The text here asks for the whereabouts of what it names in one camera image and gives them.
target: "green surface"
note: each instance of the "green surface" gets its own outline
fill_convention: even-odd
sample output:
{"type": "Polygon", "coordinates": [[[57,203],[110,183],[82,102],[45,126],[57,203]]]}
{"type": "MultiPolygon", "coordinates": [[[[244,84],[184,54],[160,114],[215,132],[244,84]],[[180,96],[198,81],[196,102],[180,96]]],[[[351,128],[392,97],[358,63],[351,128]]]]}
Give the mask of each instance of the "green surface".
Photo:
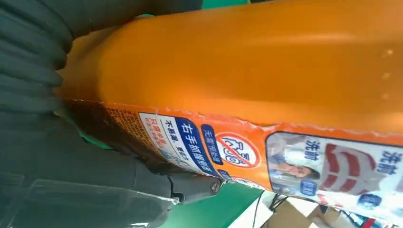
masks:
{"type": "Polygon", "coordinates": [[[204,0],[203,9],[247,4],[248,0],[204,0]]]}
{"type": "Polygon", "coordinates": [[[226,184],[213,198],[175,206],[161,227],[227,228],[261,193],[262,190],[245,185],[226,184]]]}

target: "white label sticker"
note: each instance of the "white label sticker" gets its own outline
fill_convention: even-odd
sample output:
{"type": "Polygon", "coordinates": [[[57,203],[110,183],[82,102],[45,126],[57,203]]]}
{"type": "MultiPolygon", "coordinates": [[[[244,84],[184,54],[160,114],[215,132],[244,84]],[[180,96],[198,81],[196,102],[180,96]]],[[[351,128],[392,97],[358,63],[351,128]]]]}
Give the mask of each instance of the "white label sticker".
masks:
{"type": "Polygon", "coordinates": [[[139,115],[148,135],[165,159],[186,170],[203,173],[183,144],[174,117],[148,113],[139,115]]]}

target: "dark green fabric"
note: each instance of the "dark green fabric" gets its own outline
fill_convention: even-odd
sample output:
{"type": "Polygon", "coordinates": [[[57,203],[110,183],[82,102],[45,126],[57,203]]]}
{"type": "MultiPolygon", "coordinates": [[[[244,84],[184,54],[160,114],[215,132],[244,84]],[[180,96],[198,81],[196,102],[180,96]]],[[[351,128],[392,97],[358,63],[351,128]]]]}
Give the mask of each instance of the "dark green fabric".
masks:
{"type": "Polygon", "coordinates": [[[144,13],[196,10],[201,4],[201,0],[0,0],[0,228],[11,226],[13,219],[18,228],[126,228],[136,222],[158,226],[166,219],[171,204],[162,200],[122,199],[128,194],[119,192],[105,196],[103,189],[93,199],[79,185],[167,197],[171,187],[166,177],[152,174],[135,158],[86,144],[71,124],[53,115],[62,107],[52,93],[62,83],[55,70],[64,67],[79,36],[144,13]],[[22,182],[8,183],[14,175],[22,182]],[[55,187],[56,193],[55,185],[32,189],[42,180],[69,183],[72,192],[80,189],[79,194],[69,195],[62,185],[55,187]],[[38,189],[41,194],[35,195],[38,189]],[[52,204],[41,201],[49,192],[52,204]],[[34,199],[19,200],[31,196],[34,199]],[[108,205],[109,198],[121,204],[100,208],[99,201],[108,205]],[[63,207],[61,202],[70,204],[63,207]]]}

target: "warning icon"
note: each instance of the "warning icon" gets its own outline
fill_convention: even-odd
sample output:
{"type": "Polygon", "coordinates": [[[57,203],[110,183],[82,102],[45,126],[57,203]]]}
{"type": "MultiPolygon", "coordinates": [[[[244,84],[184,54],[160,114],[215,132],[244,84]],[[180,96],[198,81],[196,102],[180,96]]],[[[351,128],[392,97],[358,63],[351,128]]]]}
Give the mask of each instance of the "warning icon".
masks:
{"type": "Polygon", "coordinates": [[[258,151],[249,140],[233,133],[220,133],[216,139],[220,156],[227,163],[247,169],[259,165],[258,151]]]}

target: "orange bottle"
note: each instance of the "orange bottle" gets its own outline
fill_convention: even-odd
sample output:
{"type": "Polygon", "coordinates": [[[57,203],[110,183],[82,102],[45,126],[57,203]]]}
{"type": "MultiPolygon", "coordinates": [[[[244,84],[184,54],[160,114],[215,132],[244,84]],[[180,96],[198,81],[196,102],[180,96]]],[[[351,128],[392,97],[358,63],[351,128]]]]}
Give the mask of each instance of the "orange bottle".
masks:
{"type": "Polygon", "coordinates": [[[283,0],[137,19],[79,39],[59,94],[112,146],[400,221],[402,7],[283,0]]]}

